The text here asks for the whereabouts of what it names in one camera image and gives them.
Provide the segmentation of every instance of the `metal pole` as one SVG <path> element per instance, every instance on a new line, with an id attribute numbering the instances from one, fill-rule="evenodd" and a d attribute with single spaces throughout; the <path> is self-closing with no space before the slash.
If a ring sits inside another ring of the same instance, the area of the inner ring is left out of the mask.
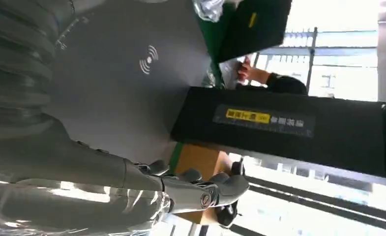
<path id="1" fill-rule="evenodd" d="M 257 54 L 255 55 L 254 65 L 252 67 L 257 67 L 259 55 L 260 55 L 260 52 L 257 52 Z"/>
<path id="2" fill-rule="evenodd" d="M 309 48 L 310 61 L 309 61 L 309 71 L 307 73 L 307 83 L 306 83 L 307 93 L 310 91 L 311 72 L 313 70 L 313 61 L 314 61 L 314 55 L 316 51 L 316 39 L 317 39 L 317 27 L 314 27 L 313 41 L 311 43 L 311 47 Z"/>

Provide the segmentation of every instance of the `plastic bag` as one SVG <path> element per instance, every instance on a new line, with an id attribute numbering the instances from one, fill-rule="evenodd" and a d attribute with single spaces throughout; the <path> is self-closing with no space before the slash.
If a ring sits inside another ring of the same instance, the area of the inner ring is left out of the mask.
<path id="1" fill-rule="evenodd" d="M 218 22 L 225 0 L 193 0 L 194 10 L 202 20 Z"/>
<path id="2" fill-rule="evenodd" d="M 0 181 L 0 236 L 137 236 L 168 212 L 163 192 L 46 179 Z"/>

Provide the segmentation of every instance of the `sticker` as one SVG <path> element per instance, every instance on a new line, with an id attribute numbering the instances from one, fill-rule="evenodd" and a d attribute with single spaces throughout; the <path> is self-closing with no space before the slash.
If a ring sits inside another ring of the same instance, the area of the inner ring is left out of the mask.
<path id="1" fill-rule="evenodd" d="M 213 122 L 313 138 L 315 117 L 280 111 L 220 105 Z"/>
<path id="2" fill-rule="evenodd" d="M 228 109 L 226 112 L 226 118 L 240 119 L 240 120 L 247 120 L 251 122 L 268 124 L 270 115 L 265 113 Z"/>

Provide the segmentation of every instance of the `robotic arm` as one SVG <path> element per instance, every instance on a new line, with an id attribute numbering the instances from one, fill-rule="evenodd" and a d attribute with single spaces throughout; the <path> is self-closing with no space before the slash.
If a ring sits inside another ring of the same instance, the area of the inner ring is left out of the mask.
<path id="1" fill-rule="evenodd" d="M 243 176 L 193 184 L 145 172 L 156 166 L 75 142 L 42 112 L 58 40 L 104 2 L 0 0 L 0 235 L 141 233 L 158 212 L 228 205 L 249 187 Z"/>

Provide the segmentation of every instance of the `window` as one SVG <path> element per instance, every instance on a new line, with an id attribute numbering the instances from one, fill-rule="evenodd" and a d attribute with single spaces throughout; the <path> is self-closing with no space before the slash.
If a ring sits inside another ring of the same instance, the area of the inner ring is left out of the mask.
<path id="1" fill-rule="evenodd" d="M 234 153 L 230 153 L 229 156 L 232 161 L 242 158 Z M 249 177 L 386 211 L 386 186 L 341 178 L 282 163 L 270 163 L 249 156 L 243 158 L 246 174 Z M 359 236 L 386 236 L 386 229 L 315 207 L 262 194 L 256 192 L 252 187 L 239 200 L 238 213 L 238 217 L 234 220 L 235 225 L 266 236 L 349 236 L 354 232 Z"/>
<path id="2" fill-rule="evenodd" d="M 310 96 L 377 101 L 377 7 L 376 0 L 294 0 L 283 44 L 257 53 L 255 66 L 299 79 Z"/>

